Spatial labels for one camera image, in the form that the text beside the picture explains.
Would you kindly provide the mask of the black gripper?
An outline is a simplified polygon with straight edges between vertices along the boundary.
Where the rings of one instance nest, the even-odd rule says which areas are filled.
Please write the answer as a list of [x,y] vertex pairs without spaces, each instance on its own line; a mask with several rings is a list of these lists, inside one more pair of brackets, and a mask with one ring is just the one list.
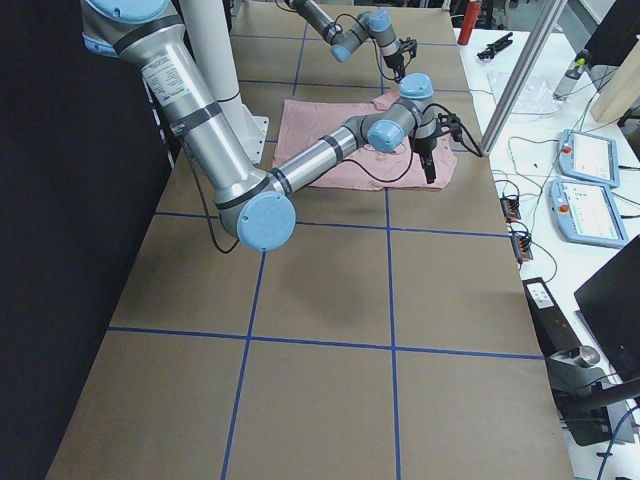
[[406,67],[417,55],[418,42],[407,37],[388,41],[382,46],[382,56],[387,68],[393,70],[393,81],[399,84],[406,76]]
[[434,184],[436,180],[432,152],[437,147],[437,139],[446,135],[450,135],[455,142],[462,140],[462,124],[456,114],[436,114],[421,125],[413,136],[412,149],[421,157],[421,166],[428,185]]

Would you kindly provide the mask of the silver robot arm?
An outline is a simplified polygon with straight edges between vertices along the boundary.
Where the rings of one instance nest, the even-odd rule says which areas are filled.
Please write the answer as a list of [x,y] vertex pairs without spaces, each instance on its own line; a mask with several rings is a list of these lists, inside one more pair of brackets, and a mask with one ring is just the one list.
[[392,71],[391,76],[383,77],[399,84],[406,76],[407,66],[417,55],[417,41],[398,37],[385,9],[364,11],[357,16],[346,14],[353,21],[352,26],[346,29],[339,22],[342,15],[333,19],[316,1],[286,1],[285,4],[330,45],[331,54],[340,63],[348,61],[363,44],[372,41],[379,49],[377,66],[380,67],[380,60],[383,60]]
[[376,114],[353,116],[279,167],[255,166],[227,120],[222,99],[212,92],[189,48],[196,29],[183,22],[187,8],[170,1],[84,1],[83,37],[88,50],[136,66],[150,87],[174,136],[199,163],[214,187],[214,203],[224,230],[257,251],[282,246],[292,235],[296,212],[290,196],[365,145],[390,153],[403,141],[417,154],[427,182],[436,179],[433,151],[440,137],[461,141],[466,129],[448,109],[434,111],[431,79],[407,74],[403,55],[414,40],[399,39],[389,14],[366,11],[344,30],[314,1],[290,7],[330,45],[344,62],[368,39],[393,69],[399,97]]

